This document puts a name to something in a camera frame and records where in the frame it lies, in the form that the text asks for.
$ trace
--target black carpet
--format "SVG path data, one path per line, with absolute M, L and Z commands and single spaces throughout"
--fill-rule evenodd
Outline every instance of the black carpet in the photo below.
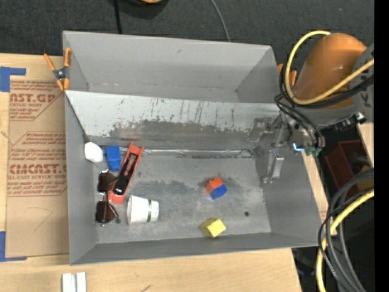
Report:
M 271 45 L 277 63 L 311 30 L 374 42 L 374 0 L 214 1 L 232 42 Z M 226 41 L 210 0 L 119 3 L 124 34 Z M 0 52 L 5 53 L 62 54 L 63 30 L 117 31 L 112 0 L 0 0 L 0 9 Z

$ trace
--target white cup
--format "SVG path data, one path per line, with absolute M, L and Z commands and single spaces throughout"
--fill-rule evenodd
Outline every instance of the white cup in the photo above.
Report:
M 159 202 L 131 195 L 127 205 L 128 224 L 154 222 L 159 216 Z

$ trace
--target blue tape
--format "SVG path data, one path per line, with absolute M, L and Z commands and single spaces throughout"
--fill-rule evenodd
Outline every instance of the blue tape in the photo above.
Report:
M 27 257 L 12 257 L 5 258 L 5 231 L 0 232 L 0 262 L 7 262 L 11 260 L 25 260 Z
M 0 91 L 10 91 L 10 76 L 11 75 L 26 75 L 25 68 L 0 67 Z

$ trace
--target stain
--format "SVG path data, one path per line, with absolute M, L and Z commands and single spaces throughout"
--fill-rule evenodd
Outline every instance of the stain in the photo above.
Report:
M 153 285 L 148 285 L 146 288 L 144 288 L 143 290 L 141 290 L 140 292 L 145 292 L 146 290 L 150 289 Z

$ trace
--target gray bin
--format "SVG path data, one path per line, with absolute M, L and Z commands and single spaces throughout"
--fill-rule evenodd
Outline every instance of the gray bin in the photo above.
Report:
M 315 246 L 320 217 L 299 153 L 281 148 L 281 178 L 263 184 L 278 117 L 271 47 L 64 32 L 73 51 L 66 91 L 70 263 Z M 98 173 L 84 144 L 144 146 L 121 221 L 94 220 Z M 223 179 L 213 200 L 206 182 Z M 129 194 L 160 202 L 155 223 L 129 225 Z M 227 229 L 207 238 L 199 225 Z

